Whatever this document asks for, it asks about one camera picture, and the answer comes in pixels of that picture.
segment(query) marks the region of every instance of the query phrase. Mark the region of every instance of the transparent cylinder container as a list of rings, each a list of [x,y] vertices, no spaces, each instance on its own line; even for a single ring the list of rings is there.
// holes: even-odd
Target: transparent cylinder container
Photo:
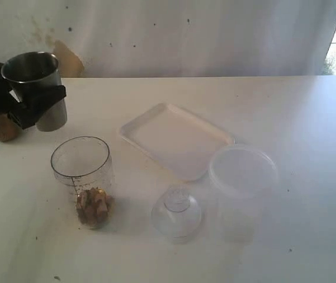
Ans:
[[[96,215],[98,207],[95,207],[95,202],[100,203],[101,196],[106,195],[107,200],[110,200],[109,197],[111,197],[113,204],[112,183],[114,183],[114,174],[108,144],[97,137],[90,136],[67,140],[53,152],[51,167],[55,178],[67,186],[70,202],[75,205],[80,221],[91,228],[102,226],[105,221],[94,222],[93,220],[91,223],[84,223],[81,216],[85,220],[83,211],[85,211],[87,205],[88,210],[93,210],[92,214]],[[90,203],[91,197],[93,197],[93,207],[90,207],[92,205]],[[110,211],[106,207],[105,210],[108,218]]]

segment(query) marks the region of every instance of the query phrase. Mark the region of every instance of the stain on wall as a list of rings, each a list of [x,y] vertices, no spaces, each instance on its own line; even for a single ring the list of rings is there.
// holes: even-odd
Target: stain on wall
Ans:
[[[58,70],[62,78],[77,78],[84,71],[84,65],[79,57],[73,53],[62,41],[54,42],[52,52],[57,56],[60,64]]]

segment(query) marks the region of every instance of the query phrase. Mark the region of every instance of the stainless steel mug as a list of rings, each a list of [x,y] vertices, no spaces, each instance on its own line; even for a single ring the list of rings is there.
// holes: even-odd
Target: stainless steel mug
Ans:
[[[9,59],[1,70],[20,101],[34,91],[61,85],[58,59],[48,52],[28,52]],[[54,104],[36,123],[40,131],[54,131],[67,122],[64,100]]]

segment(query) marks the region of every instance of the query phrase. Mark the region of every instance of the white fabric backdrop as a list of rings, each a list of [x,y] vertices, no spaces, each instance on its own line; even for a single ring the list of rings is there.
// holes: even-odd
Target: white fabric backdrop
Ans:
[[[318,74],[335,27],[336,0],[0,0],[0,61],[55,48],[64,77]]]

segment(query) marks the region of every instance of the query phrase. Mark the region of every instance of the clear plastic cup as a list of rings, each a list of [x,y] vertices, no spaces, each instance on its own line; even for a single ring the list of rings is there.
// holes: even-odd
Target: clear plastic cup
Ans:
[[[251,241],[278,183],[274,162],[256,148],[237,144],[213,156],[209,174],[218,189],[218,219],[224,237],[230,241]]]
[[[112,196],[114,174],[110,149],[106,142],[97,137],[76,137],[57,147],[51,156],[51,167],[55,178],[67,185],[70,202],[76,208],[79,196],[92,188],[105,191]]]

